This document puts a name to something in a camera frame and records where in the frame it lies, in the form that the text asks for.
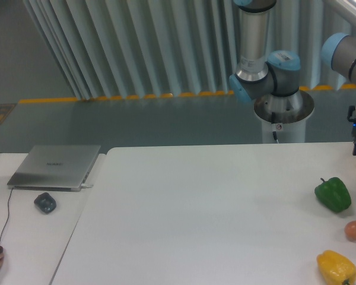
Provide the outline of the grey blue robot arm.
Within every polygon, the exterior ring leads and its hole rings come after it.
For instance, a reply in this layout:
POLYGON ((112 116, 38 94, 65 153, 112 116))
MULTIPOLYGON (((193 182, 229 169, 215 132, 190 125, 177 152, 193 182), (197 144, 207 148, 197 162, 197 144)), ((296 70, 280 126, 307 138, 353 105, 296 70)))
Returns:
MULTIPOLYGON (((229 77, 231 88, 241 99, 254 100, 265 94, 290 97, 298 92, 300 59, 284 50, 263 58, 269 11, 275 1, 236 1, 246 16, 246 39, 241 42, 241 61, 229 77)), ((331 35, 323 44, 320 56, 333 71, 356 84, 356 36, 345 33, 331 35)), ((347 120, 352 122, 353 155, 356 156, 356 106, 348 109, 347 120)))

